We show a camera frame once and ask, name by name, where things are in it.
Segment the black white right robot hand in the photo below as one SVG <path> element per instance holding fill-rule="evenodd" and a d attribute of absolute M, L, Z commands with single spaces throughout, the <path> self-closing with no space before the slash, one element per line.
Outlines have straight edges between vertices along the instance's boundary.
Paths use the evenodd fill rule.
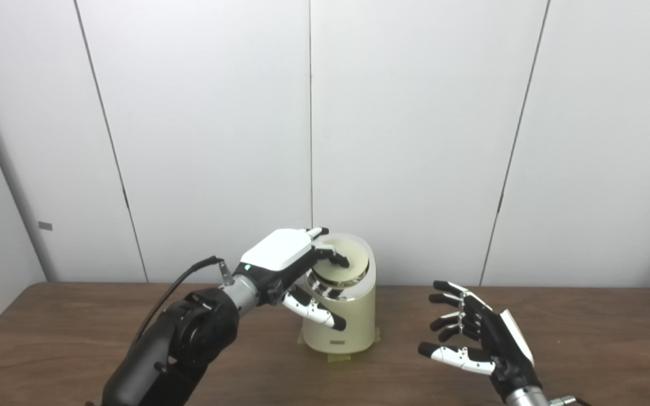
<path fill-rule="evenodd" d="M 543 388 L 531 349 L 508 309 L 498 313 L 471 290 L 449 281 L 436 280 L 433 287 L 437 292 L 428 296 L 430 303 L 456 311 L 431 322 L 439 342 L 421 342 L 420 355 L 489 376 L 504 403 L 517 391 Z"/>

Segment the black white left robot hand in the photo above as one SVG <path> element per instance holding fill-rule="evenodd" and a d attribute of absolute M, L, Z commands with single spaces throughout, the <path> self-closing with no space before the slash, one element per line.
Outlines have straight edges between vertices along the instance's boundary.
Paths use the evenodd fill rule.
<path fill-rule="evenodd" d="M 282 304 L 305 320 L 336 331 L 345 330 L 343 317 L 296 285 L 320 261 L 350 267 L 348 258 L 334 246 L 317 242 L 317 237 L 327 234 L 326 228 L 282 228 L 246 251 L 232 282 L 224 288 L 239 316 L 258 306 Z"/>

